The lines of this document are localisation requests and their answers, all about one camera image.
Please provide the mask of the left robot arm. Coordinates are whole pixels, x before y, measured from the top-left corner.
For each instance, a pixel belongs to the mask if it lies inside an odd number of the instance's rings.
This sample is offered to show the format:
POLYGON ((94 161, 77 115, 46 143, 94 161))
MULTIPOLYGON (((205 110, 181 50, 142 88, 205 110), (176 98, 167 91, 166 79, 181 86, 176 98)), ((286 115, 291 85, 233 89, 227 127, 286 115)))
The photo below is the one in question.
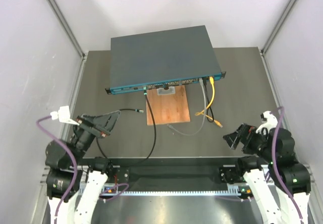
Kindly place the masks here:
POLYGON ((119 110, 100 116, 82 114, 69 121, 73 129, 69 141, 53 139, 46 147, 51 223, 91 223, 104 185, 114 178, 116 170, 110 159, 96 157, 88 167, 81 191, 83 170, 78 169, 78 164, 94 140, 111 134, 120 115, 119 110))

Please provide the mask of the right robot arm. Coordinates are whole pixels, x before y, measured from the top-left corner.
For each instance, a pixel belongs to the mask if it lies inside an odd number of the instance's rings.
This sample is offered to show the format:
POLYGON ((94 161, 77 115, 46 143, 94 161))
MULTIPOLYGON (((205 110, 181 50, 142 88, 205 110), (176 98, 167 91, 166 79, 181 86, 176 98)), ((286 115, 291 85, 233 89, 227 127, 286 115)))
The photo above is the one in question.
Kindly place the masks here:
POLYGON ((231 149, 242 143, 245 153, 236 160, 233 175, 224 175, 224 180, 248 184, 263 223, 308 222, 310 174, 296 159, 295 140, 288 130, 276 126, 257 132, 242 124, 223 139, 231 149))

